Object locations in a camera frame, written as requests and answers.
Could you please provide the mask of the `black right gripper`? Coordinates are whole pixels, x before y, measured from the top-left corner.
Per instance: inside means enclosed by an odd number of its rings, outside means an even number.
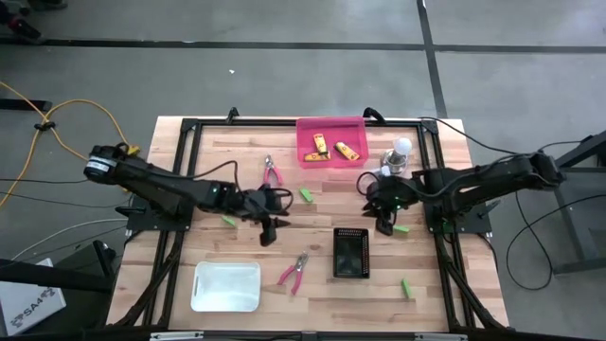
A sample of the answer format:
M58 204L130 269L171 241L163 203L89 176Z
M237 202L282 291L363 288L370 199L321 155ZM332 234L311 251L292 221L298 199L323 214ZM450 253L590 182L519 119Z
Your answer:
M380 178L366 188L365 217L376 218L384 213L396 212L418 202L414 181L403 178Z

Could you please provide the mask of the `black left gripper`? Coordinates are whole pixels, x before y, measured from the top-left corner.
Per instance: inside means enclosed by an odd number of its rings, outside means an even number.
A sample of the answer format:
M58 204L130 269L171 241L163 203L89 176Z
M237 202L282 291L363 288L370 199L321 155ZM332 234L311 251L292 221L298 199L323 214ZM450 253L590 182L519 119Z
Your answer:
M260 220L270 214L280 213L280 198L276 188L264 184L257 189L240 190L236 186L230 186L224 191L224 198L220 203L220 210L228 215L242 219ZM273 227L285 227L290 225L288 221L274 218Z

